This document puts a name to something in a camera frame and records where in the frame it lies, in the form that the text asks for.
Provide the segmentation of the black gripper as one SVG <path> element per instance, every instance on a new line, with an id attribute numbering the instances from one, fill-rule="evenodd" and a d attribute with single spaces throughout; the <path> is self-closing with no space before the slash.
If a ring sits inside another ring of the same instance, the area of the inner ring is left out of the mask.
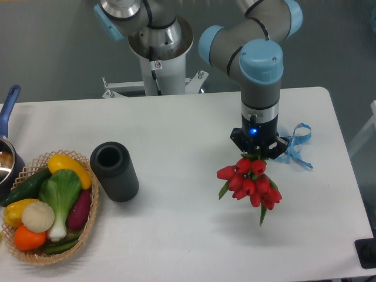
<path id="1" fill-rule="evenodd" d="M 278 116 L 268 122 L 260 122 L 256 115 L 242 116 L 241 121 L 241 128 L 234 128 L 230 139 L 243 153 L 267 160 L 276 159 L 287 150 L 289 141 L 277 132 Z"/>

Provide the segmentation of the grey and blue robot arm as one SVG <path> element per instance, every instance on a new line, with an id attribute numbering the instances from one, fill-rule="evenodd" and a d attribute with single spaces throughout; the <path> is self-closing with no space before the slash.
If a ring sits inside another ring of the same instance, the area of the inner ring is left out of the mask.
<path id="1" fill-rule="evenodd" d="M 213 25 L 201 35 L 200 57 L 240 87 L 240 128 L 231 140 L 244 153 L 275 159 L 289 140 L 277 131 L 283 52 L 279 43 L 297 32 L 303 14 L 296 1 L 239 1 L 244 21 Z M 98 1 L 94 12 L 114 40 L 126 38 L 139 57 L 148 96 L 186 92 L 190 24 L 166 1 Z"/>

